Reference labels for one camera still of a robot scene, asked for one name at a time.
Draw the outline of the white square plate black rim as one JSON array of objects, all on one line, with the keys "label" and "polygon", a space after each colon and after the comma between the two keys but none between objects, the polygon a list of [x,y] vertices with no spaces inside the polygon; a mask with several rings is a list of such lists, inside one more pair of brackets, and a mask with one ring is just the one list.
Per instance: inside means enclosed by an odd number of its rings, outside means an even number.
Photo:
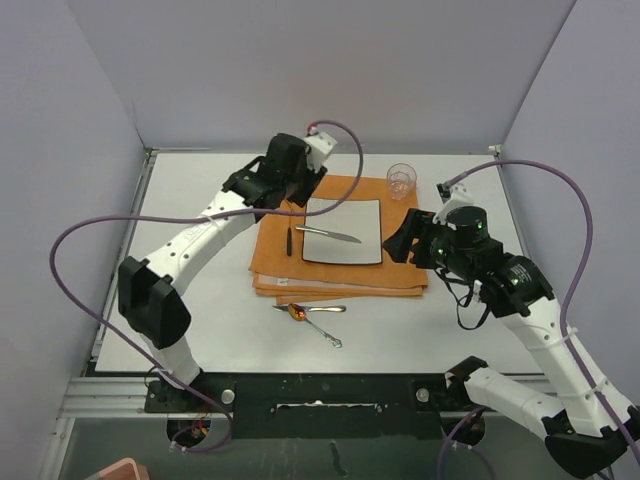
[{"label": "white square plate black rim", "polygon": [[382,263],[380,201],[346,200],[330,212],[307,216],[304,226],[349,235],[359,243],[303,232],[302,259],[334,265]]}]

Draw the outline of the silver table knife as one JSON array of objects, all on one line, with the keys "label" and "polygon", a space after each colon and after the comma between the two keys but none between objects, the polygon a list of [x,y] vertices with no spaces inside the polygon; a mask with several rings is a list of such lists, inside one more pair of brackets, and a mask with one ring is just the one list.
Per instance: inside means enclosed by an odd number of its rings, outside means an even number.
[{"label": "silver table knife", "polygon": [[360,239],[358,239],[357,237],[354,237],[352,235],[348,235],[348,234],[344,234],[344,233],[340,233],[340,232],[333,232],[333,231],[323,230],[323,229],[312,228],[312,227],[309,227],[309,226],[306,226],[306,225],[303,225],[303,224],[296,225],[295,229],[297,231],[301,231],[301,232],[304,232],[304,233],[320,235],[320,236],[324,236],[324,237],[335,239],[335,240],[339,240],[339,241],[345,241],[345,242],[356,243],[356,244],[361,244],[362,243],[362,241]]},{"label": "silver table knife", "polygon": [[296,309],[304,312],[324,312],[324,313],[344,313],[347,310],[345,305],[335,306],[308,306],[299,304],[287,304],[287,305],[273,305],[272,307],[279,311],[288,311],[289,307],[293,306]]}]

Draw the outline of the clear drinking glass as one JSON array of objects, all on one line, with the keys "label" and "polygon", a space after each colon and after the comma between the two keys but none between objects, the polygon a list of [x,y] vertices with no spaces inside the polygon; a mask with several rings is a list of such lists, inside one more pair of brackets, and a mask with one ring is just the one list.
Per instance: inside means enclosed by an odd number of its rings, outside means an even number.
[{"label": "clear drinking glass", "polygon": [[386,174],[389,195],[393,200],[407,198],[416,187],[417,173],[406,163],[392,165]]}]

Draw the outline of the orange cloth napkin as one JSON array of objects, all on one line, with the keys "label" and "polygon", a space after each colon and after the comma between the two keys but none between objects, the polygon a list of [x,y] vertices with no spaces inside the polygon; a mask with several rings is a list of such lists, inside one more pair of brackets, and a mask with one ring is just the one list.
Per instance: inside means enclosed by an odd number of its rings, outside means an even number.
[{"label": "orange cloth napkin", "polygon": [[[316,197],[335,200],[354,177],[327,175]],[[381,234],[386,239],[400,226],[409,208],[418,207],[415,188],[408,197],[392,200],[386,180],[362,177],[350,201],[380,200]],[[287,229],[293,220],[269,215],[261,222],[249,271],[256,293],[273,296],[277,303],[357,296],[419,297],[428,286],[428,274],[408,264],[394,263],[382,252],[377,265],[322,264],[303,260],[303,234],[293,233],[293,253],[287,255]]]}]

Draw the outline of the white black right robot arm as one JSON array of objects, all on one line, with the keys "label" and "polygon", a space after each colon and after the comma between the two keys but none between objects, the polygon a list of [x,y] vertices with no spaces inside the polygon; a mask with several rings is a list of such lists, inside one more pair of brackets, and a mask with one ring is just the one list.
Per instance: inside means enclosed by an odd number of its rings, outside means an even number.
[{"label": "white black right robot arm", "polygon": [[561,306],[535,263],[490,237],[487,214],[462,206],[438,222],[411,208],[383,243],[396,263],[434,271],[469,288],[531,354],[555,393],[542,394],[470,356],[445,374],[456,408],[488,407],[539,437],[569,475],[586,479],[611,466],[639,439],[639,409],[594,364],[575,330],[563,328]]}]

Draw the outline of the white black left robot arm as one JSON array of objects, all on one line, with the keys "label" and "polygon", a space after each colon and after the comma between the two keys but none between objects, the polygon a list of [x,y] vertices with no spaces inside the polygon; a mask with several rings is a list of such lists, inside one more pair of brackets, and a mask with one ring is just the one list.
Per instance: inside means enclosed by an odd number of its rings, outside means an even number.
[{"label": "white black left robot arm", "polygon": [[327,173],[336,145],[315,130],[305,138],[279,133],[265,155],[232,173],[199,216],[142,260],[127,257],[118,269],[118,311],[139,333],[170,384],[169,401],[196,408],[203,386],[186,332],[191,315],[182,297],[196,275],[237,235],[288,201],[304,206]]}]

